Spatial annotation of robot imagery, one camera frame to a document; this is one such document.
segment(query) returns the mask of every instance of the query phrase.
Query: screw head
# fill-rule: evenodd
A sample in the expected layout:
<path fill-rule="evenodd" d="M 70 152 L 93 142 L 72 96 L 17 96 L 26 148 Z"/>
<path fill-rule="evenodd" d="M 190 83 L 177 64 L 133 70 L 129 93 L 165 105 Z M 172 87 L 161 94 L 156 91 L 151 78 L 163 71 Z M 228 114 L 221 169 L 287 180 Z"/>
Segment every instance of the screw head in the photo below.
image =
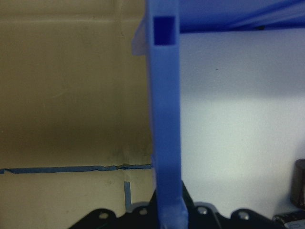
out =
<path fill-rule="evenodd" d="M 141 215 L 141 216 L 145 216 L 145 215 L 147 215 L 147 209 L 146 208 L 142 208 L 140 211 L 139 211 L 139 214 Z"/>
<path fill-rule="evenodd" d="M 100 219 L 107 219 L 109 217 L 109 214 L 106 212 L 101 212 L 99 215 Z"/>
<path fill-rule="evenodd" d="M 249 214 L 247 212 L 240 211 L 238 212 L 238 216 L 240 219 L 249 220 Z"/>
<path fill-rule="evenodd" d="M 208 209 L 206 209 L 205 207 L 198 207 L 197 211 L 200 215 L 206 215 L 208 214 Z"/>

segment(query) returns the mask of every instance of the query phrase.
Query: black cylinder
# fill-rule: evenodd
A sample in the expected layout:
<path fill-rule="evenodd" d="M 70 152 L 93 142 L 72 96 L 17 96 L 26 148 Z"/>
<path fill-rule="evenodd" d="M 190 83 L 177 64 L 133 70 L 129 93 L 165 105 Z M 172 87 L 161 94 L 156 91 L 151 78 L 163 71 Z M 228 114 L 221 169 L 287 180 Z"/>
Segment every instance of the black cylinder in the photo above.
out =
<path fill-rule="evenodd" d="M 305 209 L 305 159 L 295 162 L 290 201 L 298 208 Z"/>

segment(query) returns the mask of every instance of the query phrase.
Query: painter's tape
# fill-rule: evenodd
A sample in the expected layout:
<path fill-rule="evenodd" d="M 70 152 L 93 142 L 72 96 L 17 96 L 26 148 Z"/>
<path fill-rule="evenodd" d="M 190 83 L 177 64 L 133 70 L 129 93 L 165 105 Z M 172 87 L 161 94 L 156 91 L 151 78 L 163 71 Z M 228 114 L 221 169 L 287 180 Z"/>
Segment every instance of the painter's tape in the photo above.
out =
<path fill-rule="evenodd" d="M 128 209 L 132 205 L 130 182 L 124 181 L 124 192 L 125 192 L 125 209 L 126 211 L 128 211 Z"/>
<path fill-rule="evenodd" d="M 115 171 L 127 169 L 151 169 L 150 164 L 147 165 L 120 165 L 120 166 L 71 166 L 71 167 L 41 167 L 41 168 L 3 168 L 0 174 L 6 171 L 14 174 L 23 173 L 70 173 L 70 172 L 91 172 L 91 171 Z"/>

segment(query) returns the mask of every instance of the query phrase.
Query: cardboard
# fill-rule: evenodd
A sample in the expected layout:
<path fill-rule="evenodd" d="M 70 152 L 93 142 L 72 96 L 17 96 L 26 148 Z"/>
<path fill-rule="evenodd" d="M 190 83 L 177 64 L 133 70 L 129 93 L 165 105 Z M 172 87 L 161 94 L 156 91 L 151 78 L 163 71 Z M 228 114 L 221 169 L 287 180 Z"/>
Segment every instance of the cardboard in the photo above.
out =
<path fill-rule="evenodd" d="M 0 8 L 0 168 L 150 163 L 143 1 Z"/>
<path fill-rule="evenodd" d="M 10 174 L 0 176 L 0 228 L 67 229 L 97 208 L 125 213 L 124 181 L 132 203 L 149 201 L 151 170 Z"/>

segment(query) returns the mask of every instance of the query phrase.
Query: blue plastic part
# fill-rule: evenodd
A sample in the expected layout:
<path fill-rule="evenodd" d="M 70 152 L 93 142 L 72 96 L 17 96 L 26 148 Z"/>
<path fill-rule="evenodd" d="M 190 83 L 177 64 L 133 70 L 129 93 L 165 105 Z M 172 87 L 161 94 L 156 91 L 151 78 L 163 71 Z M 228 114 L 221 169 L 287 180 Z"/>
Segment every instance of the blue plastic part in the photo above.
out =
<path fill-rule="evenodd" d="M 166 229 L 188 226 L 181 181 L 178 3 L 176 0 L 146 1 L 145 18 L 132 43 L 133 53 L 146 53 L 147 57 L 152 163 L 157 181 L 159 223 Z"/>
<path fill-rule="evenodd" d="M 146 54 L 158 217 L 186 229 L 180 150 L 179 35 L 187 32 L 305 27 L 305 0 L 146 0 L 132 41 Z"/>
<path fill-rule="evenodd" d="M 126 211 L 128 211 L 132 205 L 130 182 L 124 181 L 124 193 L 125 193 L 125 209 Z"/>

